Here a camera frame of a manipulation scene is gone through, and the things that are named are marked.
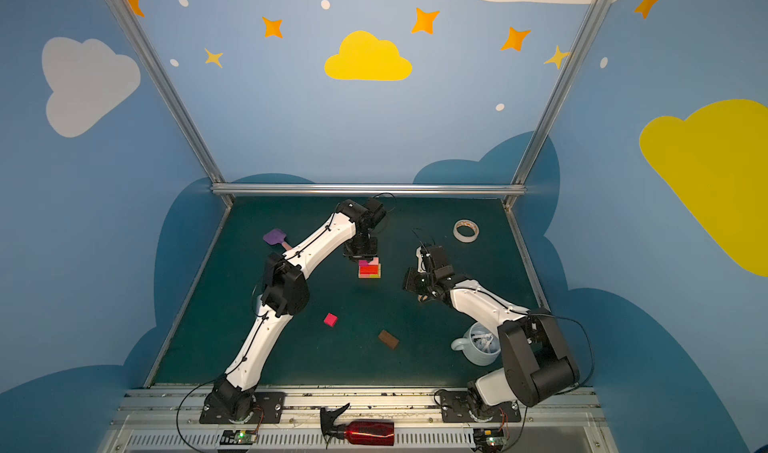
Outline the brown wood block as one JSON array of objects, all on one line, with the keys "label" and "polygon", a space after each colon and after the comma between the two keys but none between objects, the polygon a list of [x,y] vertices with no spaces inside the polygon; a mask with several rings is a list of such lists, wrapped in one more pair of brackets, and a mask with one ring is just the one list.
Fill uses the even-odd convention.
[{"label": "brown wood block", "polygon": [[400,340],[387,330],[382,330],[378,334],[378,339],[392,350],[396,349],[400,343]]}]

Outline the dark pink cube block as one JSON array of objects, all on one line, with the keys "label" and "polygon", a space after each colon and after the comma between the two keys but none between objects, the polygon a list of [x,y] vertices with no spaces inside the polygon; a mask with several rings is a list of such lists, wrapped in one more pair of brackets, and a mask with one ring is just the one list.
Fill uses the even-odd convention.
[{"label": "dark pink cube block", "polygon": [[328,313],[324,319],[324,323],[330,327],[333,327],[338,320],[338,317],[332,313]]}]

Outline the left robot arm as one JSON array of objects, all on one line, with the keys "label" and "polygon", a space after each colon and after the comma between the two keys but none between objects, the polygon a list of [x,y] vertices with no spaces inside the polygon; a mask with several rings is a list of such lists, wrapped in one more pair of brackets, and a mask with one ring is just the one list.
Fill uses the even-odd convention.
[{"label": "left robot arm", "polygon": [[254,324],[236,358],[212,382],[200,422],[245,424],[257,411],[256,386],[277,340],[310,299],[311,273],[337,248],[353,260],[377,256],[378,239],[372,234],[386,210],[376,198],[360,204],[351,199],[337,204],[321,226],[294,248],[270,254],[261,280],[260,305]]}]

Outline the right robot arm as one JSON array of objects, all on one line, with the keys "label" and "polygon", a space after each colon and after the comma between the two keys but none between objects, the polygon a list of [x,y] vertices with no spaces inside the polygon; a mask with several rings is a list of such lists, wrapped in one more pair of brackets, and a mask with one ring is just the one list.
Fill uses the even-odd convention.
[{"label": "right robot arm", "polygon": [[549,310],[513,304],[464,275],[439,279],[413,267],[403,288],[468,315],[499,340],[502,367],[468,386],[475,415],[513,401],[532,407],[579,382],[575,356]]}]

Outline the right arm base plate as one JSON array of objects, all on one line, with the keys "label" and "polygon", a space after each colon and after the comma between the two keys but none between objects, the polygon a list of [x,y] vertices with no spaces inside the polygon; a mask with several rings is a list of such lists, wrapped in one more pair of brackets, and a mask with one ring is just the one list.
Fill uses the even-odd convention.
[{"label": "right arm base plate", "polygon": [[520,423],[522,413],[516,401],[489,406],[474,390],[436,391],[433,399],[444,423]]}]

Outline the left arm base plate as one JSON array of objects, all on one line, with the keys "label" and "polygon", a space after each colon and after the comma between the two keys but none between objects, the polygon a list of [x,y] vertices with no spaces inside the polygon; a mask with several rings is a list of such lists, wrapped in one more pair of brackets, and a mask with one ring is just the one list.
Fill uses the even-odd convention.
[{"label": "left arm base plate", "polygon": [[222,401],[209,394],[205,399],[199,423],[217,425],[278,424],[281,420],[285,397],[284,392],[252,391],[239,399],[235,411],[232,412]]}]

